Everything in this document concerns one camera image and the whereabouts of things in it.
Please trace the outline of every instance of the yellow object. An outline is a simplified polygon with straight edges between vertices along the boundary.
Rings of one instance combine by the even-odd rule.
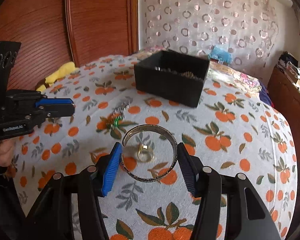
[[[36,90],[37,90],[37,91],[40,91],[40,92],[43,92],[43,91],[46,90],[46,87],[45,87],[45,85],[41,85],[41,86],[38,87]]]
[[[74,62],[70,61],[63,64],[57,71],[46,77],[47,84],[53,84],[57,79],[63,78],[76,70]]]

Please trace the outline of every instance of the wooden wardrobe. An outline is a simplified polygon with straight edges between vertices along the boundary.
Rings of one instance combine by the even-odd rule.
[[[4,0],[0,41],[22,43],[8,89],[34,89],[62,64],[138,50],[138,0]]]

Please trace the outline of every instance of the table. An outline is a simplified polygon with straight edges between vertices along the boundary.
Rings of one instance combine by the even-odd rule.
[[[209,71],[196,109],[137,91],[133,72],[137,61],[135,56],[103,57],[46,90],[49,97],[72,98],[76,111],[73,117],[47,120],[18,140],[7,175],[14,176],[25,214],[55,172],[80,172],[109,154],[126,130],[148,123],[174,133],[189,154],[220,174],[244,172],[284,238],[297,191],[295,148],[285,118],[239,89],[238,80],[229,82],[226,76],[225,81],[224,74],[215,70]],[[130,103],[125,119],[119,129],[107,132],[103,117],[123,101]],[[139,139],[152,140],[155,152],[157,145],[165,143],[146,134]],[[156,153],[149,169],[140,169],[133,155],[125,155],[125,162],[131,171],[151,177],[168,168],[169,160],[158,162],[162,157]],[[119,168],[112,191],[99,201],[111,240],[189,239],[200,202],[187,192],[178,164],[153,183],[135,181]],[[76,205],[73,195],[74,233],[80,239]],[[226,205],[226,196],[222,196],[218,239],[225,234]]]

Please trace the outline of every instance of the hand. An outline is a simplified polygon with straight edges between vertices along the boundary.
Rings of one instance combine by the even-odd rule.
[[[0,142],[0,166],[8,167],[11,164],[15,142],[15,138]]]

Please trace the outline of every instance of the wooden desk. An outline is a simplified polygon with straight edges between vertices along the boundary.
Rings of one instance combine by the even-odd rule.
[[[300,93],[291,84],[286,75],[274,68],[268,83],[268,91],[275,109],[287,119],[295,148],[298,163],[300,162]]]

